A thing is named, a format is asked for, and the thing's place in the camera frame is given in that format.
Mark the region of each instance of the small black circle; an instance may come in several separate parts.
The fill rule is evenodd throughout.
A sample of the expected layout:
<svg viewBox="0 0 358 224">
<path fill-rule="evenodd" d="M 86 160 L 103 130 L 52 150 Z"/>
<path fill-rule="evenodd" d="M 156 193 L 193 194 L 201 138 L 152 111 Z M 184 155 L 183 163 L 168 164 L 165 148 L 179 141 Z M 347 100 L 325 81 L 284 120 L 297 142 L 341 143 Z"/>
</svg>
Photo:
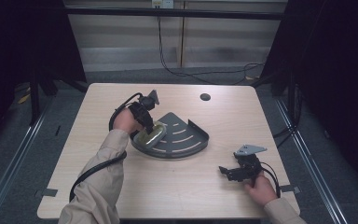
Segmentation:
<svg viewBox="0 0 358 224">
<path fill-rule="evenodd" d="M 208 93 L 203 93 L 201 96 L 200 96 L 201 100 L 203 101 L 209 101 L 211 100 L 211 95 L 208 94 Z"/>
</svg>

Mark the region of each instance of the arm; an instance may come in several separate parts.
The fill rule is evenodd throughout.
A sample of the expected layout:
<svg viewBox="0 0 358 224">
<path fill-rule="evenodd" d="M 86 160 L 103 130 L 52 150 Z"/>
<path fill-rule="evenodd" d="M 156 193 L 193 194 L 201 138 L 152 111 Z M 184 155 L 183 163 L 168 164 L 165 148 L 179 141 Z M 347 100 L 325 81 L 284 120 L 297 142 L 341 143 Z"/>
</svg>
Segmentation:
<svg viewBox="0 0 358 224">
<path fill-rule="evenodd" d="M 129 109 L 118 114 L 114 129 L 106 136 L 97 154 L 89 160 L 81 175 L 101 162 L 121 155 L 129 134 L 142 126 L 133 118 Z M 123 184 L 123 163 L 115 163 L 89 176 L 75 188 L 75 198 L 60 215 L 59 223 L 119 223 L 116 202 Z"/>
<path fill-rule="evenodd" d="M 273 224 L 304 224 L 306 223 L 284 198 L 278 199 L 269 180 L 261 172 L 255 185 L 245 184 L 245 190 L 251 198 L 264 207 Z"/>
</svg>

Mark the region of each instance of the person's hand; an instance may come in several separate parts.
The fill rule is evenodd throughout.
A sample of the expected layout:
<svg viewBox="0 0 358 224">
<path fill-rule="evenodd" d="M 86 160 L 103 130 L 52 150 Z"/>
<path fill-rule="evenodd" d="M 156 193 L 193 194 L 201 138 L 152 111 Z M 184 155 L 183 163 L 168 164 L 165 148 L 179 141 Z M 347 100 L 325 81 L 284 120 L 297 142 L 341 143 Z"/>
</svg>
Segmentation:
<svg viewBox="0 0 358 224">
<path fill-rule="evenodd" d="M 253 187 L 252 183 L 245 183 L 245 190 L 256 203 L 263 207 L 278 198 L 269 179 L 264 176 L 263 171 L 258 174 Z"/>
<path fill-rule="evenodd" d="M 130 134 L 135 131 L 141 131 L 144 127 L 136 121 L 128 108 L 124 108 L 115 118 L 113 129 L 120 129 Z"/>
</svg>

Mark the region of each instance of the wooden table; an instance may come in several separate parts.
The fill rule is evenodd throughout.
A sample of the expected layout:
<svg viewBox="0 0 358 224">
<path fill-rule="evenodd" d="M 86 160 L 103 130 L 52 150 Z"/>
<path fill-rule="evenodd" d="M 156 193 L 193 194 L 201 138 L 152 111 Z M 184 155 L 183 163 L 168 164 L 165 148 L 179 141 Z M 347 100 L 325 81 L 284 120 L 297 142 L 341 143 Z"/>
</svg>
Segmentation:
<svg viewBox="0 0 358 224">
<path fill-rule="evenodd" d="M 228 181 L 218 166 L 239 165 L 233 157 L 243 144 L 266 147 L 257 157 L 273 167 L 281 186 L 289 185 L 281 157 L 255 89 L 241 86 L 92 84 L 79 109 L 62 154 L 48 184 L 55 197 L 45 196 L 38 208 L 41 218 L 58 218 L 68 203 L 79 172 L 108 134 L 115 108 L 136 92 L 157 90 L 160 105 L 153 119 L 169 112 L 191 119 L 210 135 L 201 152 L 179 160 L 145 155 L 130 143 L 124 160 L 124 184 L 117 202 L 123 219 L 262 218 L 263 209 L 252 202 L 243 183 Z M 203 101 L 203 93 L 211 100 Z M 282 194 L 299 212 L 293 192 Z"/>
</svg>

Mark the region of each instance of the beige sleeve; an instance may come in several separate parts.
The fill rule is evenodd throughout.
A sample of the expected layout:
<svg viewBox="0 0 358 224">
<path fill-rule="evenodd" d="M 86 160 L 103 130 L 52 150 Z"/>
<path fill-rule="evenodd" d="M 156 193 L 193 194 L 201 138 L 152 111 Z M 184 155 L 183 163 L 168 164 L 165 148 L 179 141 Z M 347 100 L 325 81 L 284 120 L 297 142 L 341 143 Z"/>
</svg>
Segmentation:
<svg viewBox="0 0 358 224">
<path fill-rule="evenodd" d="M 304 224 L 306 223 L 284 198 L 266 204 L 264 210 L 273 224 Z"/>
<path fill-rule="evenodd" d="M 112 130 L 97 154 L 83 171 L 121 155 L 129 142 L 129 135 Z M 59 223 L 119 223 L 116 202 L 123 184 L 123 161 L 103 168 L 75 187 L 75 198 L 61 212 Z"/>
</svg>

